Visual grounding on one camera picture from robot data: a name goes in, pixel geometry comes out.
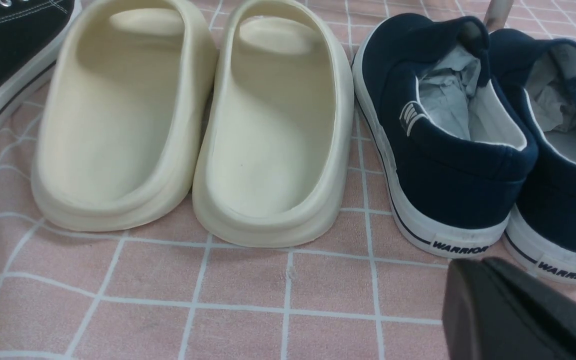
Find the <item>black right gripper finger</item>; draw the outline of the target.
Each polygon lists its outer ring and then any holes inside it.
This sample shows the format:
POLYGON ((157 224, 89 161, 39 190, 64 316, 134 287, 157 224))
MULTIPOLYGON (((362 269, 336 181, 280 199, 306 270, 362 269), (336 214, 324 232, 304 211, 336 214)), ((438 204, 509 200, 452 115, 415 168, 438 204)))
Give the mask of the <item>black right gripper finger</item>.
POLYGON ((451 360, 576 360, 576 301, 500 257, 449 264, 442 324, 451 360))

